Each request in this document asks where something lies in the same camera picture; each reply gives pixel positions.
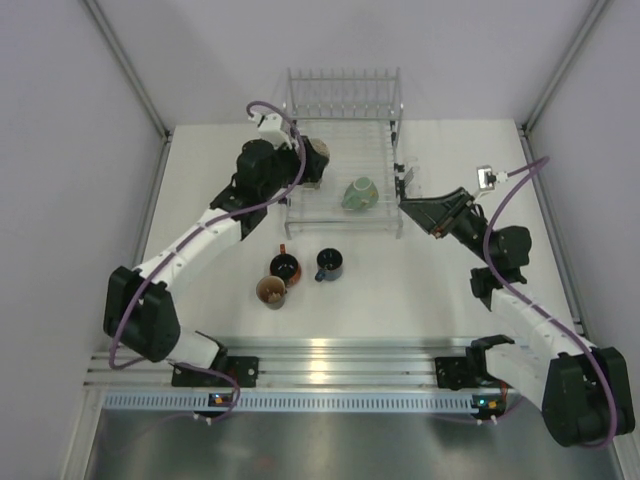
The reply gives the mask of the dark blue mug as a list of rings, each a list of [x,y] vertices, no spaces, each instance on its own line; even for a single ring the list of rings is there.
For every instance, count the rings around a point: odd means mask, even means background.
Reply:
[[[335,281],[343,271],[343,256],[335,248],[325,248],[316,256],[317,272],[314,280],[316,282]]]

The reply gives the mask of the teal green cup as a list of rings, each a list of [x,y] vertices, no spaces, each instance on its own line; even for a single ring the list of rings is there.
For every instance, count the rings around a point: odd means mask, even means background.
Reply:
[[[348,211],[364,211],[373,208],[379,201],[378,189],[369,177],[359,177],[349,184],[341,206]]]

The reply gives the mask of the olive grey mug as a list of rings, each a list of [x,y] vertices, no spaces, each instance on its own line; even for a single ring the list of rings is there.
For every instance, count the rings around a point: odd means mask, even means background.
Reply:
[[[304,189],[318,190],[322,184],[322,181],[318,182],[307,182],[302,185]]]

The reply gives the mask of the black and red mug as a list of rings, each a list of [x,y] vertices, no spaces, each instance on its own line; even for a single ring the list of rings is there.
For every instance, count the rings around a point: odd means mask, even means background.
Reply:
[[[286,246],[279,246],[279,254],[270,262],[269,272],[280,278],[287,288],[296,285],[302,275],[302,267],[298,259],[287,252]]]

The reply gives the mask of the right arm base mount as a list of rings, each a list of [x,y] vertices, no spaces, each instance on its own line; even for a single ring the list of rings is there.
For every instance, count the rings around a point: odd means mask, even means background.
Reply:
[[[458,391],[479,388],[486,384],[479,370],[466,357],[436,357],[434,367],[437,386],[440,389]]]

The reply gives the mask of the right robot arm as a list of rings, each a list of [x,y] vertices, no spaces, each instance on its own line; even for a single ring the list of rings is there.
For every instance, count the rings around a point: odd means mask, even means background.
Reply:
[[[476,384],[503,381],[540,412],[564,447],[600,446],[635,430],[623,355],[599,348],[555,319],[546,308],[515,294],[526,284],[532,239],[523,226],[497,229],[464,188],[432,198],[403,198],[400,209],[436,239],[454,237],[485,267],[471,272],[473,296],[516,332],[479,338],[466,349]]]

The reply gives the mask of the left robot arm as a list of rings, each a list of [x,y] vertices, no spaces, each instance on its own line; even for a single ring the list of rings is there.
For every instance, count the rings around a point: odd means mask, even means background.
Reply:
[[[269,204],[301,183],[318,183],[329,163],[328,146],[301,137],[293,145],[246,142],[230,183],[181,237],[145,263],[119,267],[108,281],[103,329],[111,337],[109,365],[118,346],[140,360],[189,364],[204,384],[227,376],[225,348],[216,339],[182,326],[175,300],[226,249],[244,240],[266,217]]]

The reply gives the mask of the beige speckled cup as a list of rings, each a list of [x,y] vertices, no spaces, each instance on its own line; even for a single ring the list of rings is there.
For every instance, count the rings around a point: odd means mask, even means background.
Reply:
[[[323,157],[326,162],[330,161],[330,150],[329,147],[327,146],[327,144],[322,141],[319,138],[310,138],[309,139],[310,145],[312,146],[313,150],[320,155],[321,157]]]

